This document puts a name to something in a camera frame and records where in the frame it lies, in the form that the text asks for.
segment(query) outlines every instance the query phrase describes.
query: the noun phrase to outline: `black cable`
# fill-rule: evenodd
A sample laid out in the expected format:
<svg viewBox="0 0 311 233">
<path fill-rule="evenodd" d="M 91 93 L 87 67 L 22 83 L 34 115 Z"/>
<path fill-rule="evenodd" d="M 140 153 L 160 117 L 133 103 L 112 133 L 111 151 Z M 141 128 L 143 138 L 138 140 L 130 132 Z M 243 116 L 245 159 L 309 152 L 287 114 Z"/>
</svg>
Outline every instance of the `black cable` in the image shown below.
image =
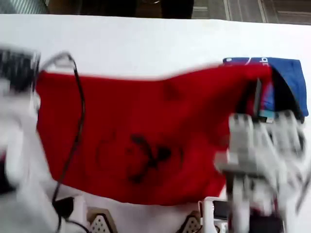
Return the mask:
<svg viewBox="0 0 311 233">
<path fill-rule="evenodd" d="M 76 222 L 76 221 L 73 221 L 73 220 L 69 220 L 69 219 L 66 219 L 66 222 L 75 224 L 75 225 L 81 227 L 86 233 L 90 233 L 89 230 L 85 226 L 83 226 L 81 223 L 79 223 L 79 222 Z"/>
<path fill-rule="evenodd" d="M 74 77 L 76 79 L 76 83 L 77 83 L 77 86 L 78 86 L 78 89 L 79 89 L 79 94 L 80 94 L 80 99 L 81 99 L 81 116 L 80 116 L 80 120 L 79 120 L 79 124 L 78 124 L 78 130 L 77 130 L 77 134 L 74 138 L 74 141 L 73 141 L 73 144 L 72 144 L 72 147 L 70 149 L 70 152 L 69 152 L 69 156 L 68 156 L 68 159 L 66 160 L 65 164 L 64 164 L 64 167 L 63 167 L 63 171 L 62 171 L 62 174 L 61 174 L 61 177 L 59 178 L 59 180 L 57 181 L 57 185 L 56 185 L 56 188 L 54 190 L 54 193 L 53 193 L 53 197 L 52 197 L 52 205 L 54 206 L 55 202 L 56 202 L 56 199 L 57 199 L 57 195 L 59 193 L 59 189 L 60 189 L 60 185 L 62 184 L 64 178 L 65 178 L 65 175 L 66 175 L 66 172 L 67 170 L 69 169 L 69 165 L 72 161 L 72 158 L 74 156 L 74 153 L 76 152 L 78 146 L 79 146 L 79 143 L 80 143 L 80 140 L 81 140 L 81 134 L 82 134 L 82 129 L 83 129 L 83 124 L 84 124 L 84 119 L 85 119 L 85 111 L 86 111 L 86 105 L 85 105 L 85 97 L 84 97 L 84 93 L 83 93 L 83 89 L 82 89 L 82 85 L 81 85 L 81 81 L 80 81 L 80 77 L 79 77 L 79 74 L 78 74 L 78 70 L 77 70 L 77 65 L 76 65 L 76 62 L 74 61 L 74 59 L 72 58 L 72 56 L 67 53 L 67 52 L 63 52 L 63 53 L 60 53 L 54 57 L 52 57 L 51 59 L 49 59 L 41 68 L 39 74 L 46 70 L 50 65 L 53 65 L 53 64 L 56 64 L 57 61 L 59 60 L 62 60 L 64 58 L 68 58 L 68 60 L 70 62 L 72 62 L 73 64 L 73 72 L 74 72 Z M 80 226 L 81 228 L 83 228 L 87 233 L 89 233 L 89 231 L 87 230 L 87 228 L 85 226 L 83 226 L 82 224 L 78 223 L 78 222 L 75 222 L 73 220 L 68 220 L 68 219 L 65 219 L 66 222 L 69 222 L 69 223 L 73 223 L 73 224 L 76 224 L 78 226 Z M 56 230 L 56 233 L 58 233 L 60 231 L 60 225 L 61 225 L 61 216 L 59 215 L 59 218 L 58 218 L 58 227 L 57 227 L 57 230 Z"/>
</svg>

